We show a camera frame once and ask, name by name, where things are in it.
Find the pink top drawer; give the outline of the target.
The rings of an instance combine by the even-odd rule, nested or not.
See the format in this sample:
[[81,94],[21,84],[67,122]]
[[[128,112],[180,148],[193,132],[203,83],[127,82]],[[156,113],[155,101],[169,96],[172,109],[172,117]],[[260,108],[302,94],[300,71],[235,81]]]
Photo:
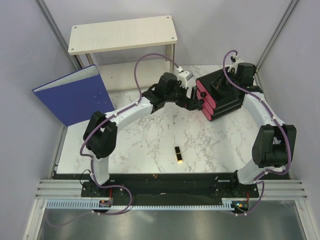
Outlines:
[[199,79],[197,79],[195,83],[197,90],[199,91],[200,97],[205,99],[214,110],[217,107],[216,101],[213,99],[213,97],[210,95],[208,90],[204,87],[204,85],[201,83]]

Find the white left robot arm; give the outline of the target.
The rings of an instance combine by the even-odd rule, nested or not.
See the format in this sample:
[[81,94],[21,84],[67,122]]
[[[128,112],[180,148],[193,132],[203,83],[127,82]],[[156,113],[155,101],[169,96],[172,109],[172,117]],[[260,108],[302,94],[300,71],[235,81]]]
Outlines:
[[134,121],[155,113],[166,103],[174,103],[188,111],[202,108],[196,88],[192,88],[188,97],[188,89],[180,83],[173,81],[167,86],[155,83],[142,92],[137,100],[122,108],[106,113],[93,113],[83,134],[84,142],[79,154],[90,158],[90,176],[94,181],[92,191],[99,197],[106,196],[110,191],[107,182],[110,179],[109,156],[116,148],[119,131]]

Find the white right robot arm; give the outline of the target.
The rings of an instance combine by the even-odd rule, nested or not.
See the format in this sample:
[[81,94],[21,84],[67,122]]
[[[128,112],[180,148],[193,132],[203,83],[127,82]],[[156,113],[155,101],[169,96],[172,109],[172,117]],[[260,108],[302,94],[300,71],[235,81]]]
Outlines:
[[232,87],[244,93],[242,105],[259,127],[251,160],[236,172],[237,179],[229,184],[230,193],[240,197],[247,191],[247,185],[257,184],[264,175],[283,176],[289,172],[293,158],[290,125],[277,117],[259,86],[241,87],[230,79],[226,70],[222,72]]

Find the black drawer organizer cabinet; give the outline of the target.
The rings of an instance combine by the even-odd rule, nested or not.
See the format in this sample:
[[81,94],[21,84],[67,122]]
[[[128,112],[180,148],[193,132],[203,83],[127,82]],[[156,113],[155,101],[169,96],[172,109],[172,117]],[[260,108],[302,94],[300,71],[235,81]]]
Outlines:
[[223,70],[219,69],[196,79],[200,80],[200,82],[204,85],[216,102],[216,108],[214,110],[214,115],[212,116],[212,121],[232,111],[235,111],[242,106],[243,95],[238,91],[232,92],[231,94],[218,94],[217,91],[211,90],[211,83],[221,72],[223,72]]

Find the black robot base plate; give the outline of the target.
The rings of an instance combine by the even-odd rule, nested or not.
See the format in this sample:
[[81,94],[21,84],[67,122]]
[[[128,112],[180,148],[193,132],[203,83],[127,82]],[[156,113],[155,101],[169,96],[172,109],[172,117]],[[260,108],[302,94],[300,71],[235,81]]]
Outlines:
[[220,204],[223,198],[258,198],[255,184],[244,185],[236,173],[111,174],[99,188],[84,182],[82,197],[107,198],[118,204]]

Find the black gold lipstick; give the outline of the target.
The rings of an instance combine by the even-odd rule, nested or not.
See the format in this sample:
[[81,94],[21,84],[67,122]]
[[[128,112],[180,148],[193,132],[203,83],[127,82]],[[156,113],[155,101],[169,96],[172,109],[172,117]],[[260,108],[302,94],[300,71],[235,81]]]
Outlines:
[[175,146],[174,150],[175,150],[175,155],[176,155],[177,162],[178,163],[182,163],[183,162],[183,158],[182,158],[182,153],[181,153],[180,147],[179,146]]

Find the pink bottom drawer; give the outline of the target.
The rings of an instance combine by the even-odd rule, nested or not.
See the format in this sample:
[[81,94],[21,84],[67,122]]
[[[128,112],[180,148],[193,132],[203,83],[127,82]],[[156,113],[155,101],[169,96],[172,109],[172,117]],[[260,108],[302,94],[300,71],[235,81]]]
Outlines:
[[205,99],[200,99],[199,102],[202,104],[202,113],[211,122],[213,120],[214,109]]

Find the white two-tier wooden shelf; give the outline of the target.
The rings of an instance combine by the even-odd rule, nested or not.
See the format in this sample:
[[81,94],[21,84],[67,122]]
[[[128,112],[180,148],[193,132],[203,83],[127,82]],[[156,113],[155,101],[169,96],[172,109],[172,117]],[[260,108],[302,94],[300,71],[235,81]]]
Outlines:
[[[170,15],[74,25],[70,33],[68,53],[85,55],[93,64],[92,53],[164,46],[165,55],[175,58],[178,41]],[[108,91],[135,89],[135,62],[107,64],[98,67]]]

